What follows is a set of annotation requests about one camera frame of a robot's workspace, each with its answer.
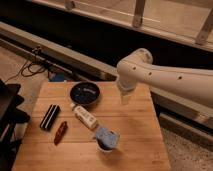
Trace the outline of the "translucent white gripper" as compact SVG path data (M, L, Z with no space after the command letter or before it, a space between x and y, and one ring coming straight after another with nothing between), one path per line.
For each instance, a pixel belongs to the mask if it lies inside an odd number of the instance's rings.
M127 105L131 99L132 91L126 91L121 86L118 86L118 89L120 91L121 104Z

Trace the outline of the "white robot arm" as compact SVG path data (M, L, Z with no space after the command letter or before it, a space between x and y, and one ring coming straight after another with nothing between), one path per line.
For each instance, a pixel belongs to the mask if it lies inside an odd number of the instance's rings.
M213 70L153 65L152 54L139 48L117 64L117 85L131 92L141 82L213 108Z

